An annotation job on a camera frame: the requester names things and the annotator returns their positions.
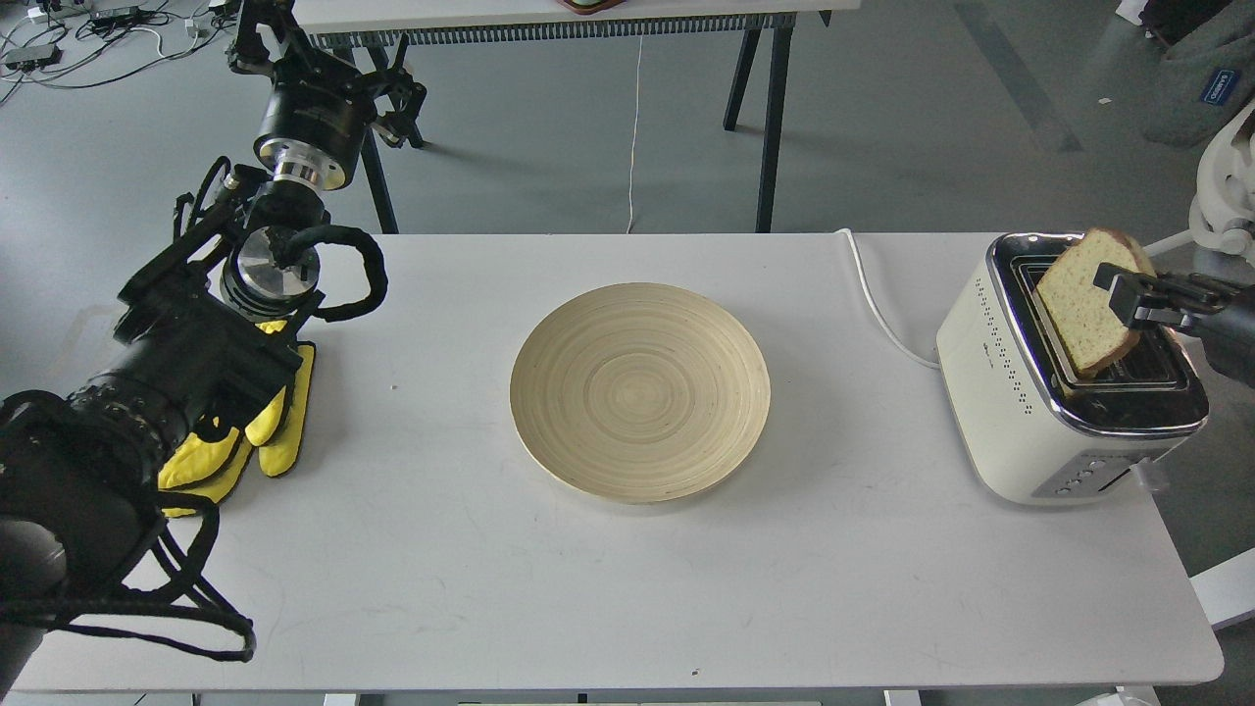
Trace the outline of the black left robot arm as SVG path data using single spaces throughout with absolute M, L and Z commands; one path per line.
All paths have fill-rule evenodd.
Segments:
M 67 398 L 23 390 L 3 403 L 3 686 L 49 631 L 125 638 L 87 616 L 186 619 L 231 631 L 236 650 L 169 637 L 148 642 L 246 662 L 254 623 L 203 572 L 220 532 L 207 497 L 158 487 L 188 438 L 243 430 L 280 393 L 295 393 L 309 319 L 366 316 L 388 291 L 376 241 L 328 217 L 324 193 L 353 177 L 369 133 L 420 144 L 425 87 L 374 45 L 359 71 L 315 45 L 291 1 L 238 6 L 228 61 L 269 76 L 257 166 L 220 162 L 216 196 L 200 192 L 161 255 L 125 282 L 114 339 L 122 354 Z

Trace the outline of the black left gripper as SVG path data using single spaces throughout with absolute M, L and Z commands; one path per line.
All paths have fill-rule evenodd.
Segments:
M 361 75 L 349 63 L 287 60 L 287 31 L 295 26 L 294 1 L 241 1 L 236 33 L 227 48 L 235 75 L 269 76 L 274 89 L 254 143 L 257 161 L 274 181 L 320 191 L 349 186 L 359 164 L 368 124 L 389 147 L 425 147 L 417 125 L 425 103 L 425 85 L 405 64 L 409 38 L 400 38 L 390 64 Z M 279 45 L 271 59 L 260 28 L 269 28 Z M 376 115 L 374 100 L 387 95 L 390 112 Z

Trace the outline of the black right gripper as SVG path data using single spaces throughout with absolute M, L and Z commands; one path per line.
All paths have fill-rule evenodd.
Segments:
M 1093 285 L 1124 329 L 1173 329 L 1195 339 L 1252 339 L 1254 286 L 1191 273 L 1148 276 L 1103 263 Z

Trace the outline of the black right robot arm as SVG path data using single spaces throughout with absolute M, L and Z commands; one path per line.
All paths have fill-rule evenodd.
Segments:
M 1130 330 L 1173 329 L 1204 344 L 1214 371 L 1254 387 L 1254 286 L 1188 273 L 1148 276 L 1098 265 L 1096 287 Z

